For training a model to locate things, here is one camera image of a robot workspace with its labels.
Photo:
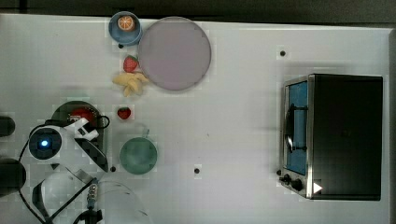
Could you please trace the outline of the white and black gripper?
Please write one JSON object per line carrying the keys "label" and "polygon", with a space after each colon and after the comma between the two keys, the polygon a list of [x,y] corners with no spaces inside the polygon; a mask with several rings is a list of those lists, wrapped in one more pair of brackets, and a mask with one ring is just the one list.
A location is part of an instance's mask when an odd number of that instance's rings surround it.
{"label": "white and black gripper", "polygon": [[93,140],[99,136],[99,132],[90,127],[90,123],[87,119],[82,118],[76,122],[64,127],[69,134],[76,139],[86,139],[88,141]]}

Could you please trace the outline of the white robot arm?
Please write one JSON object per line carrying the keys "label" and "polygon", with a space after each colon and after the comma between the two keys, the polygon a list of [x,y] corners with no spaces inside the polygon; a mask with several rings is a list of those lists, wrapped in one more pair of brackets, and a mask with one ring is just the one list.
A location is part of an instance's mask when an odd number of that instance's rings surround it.
{"label": "white robot arm", "polygon": [[134,192],[109,178],[99,136],[85,118],[48,120],[33,128],[24,147],[32,161],[51,168],[31,192],[45,224],[152,224]]}

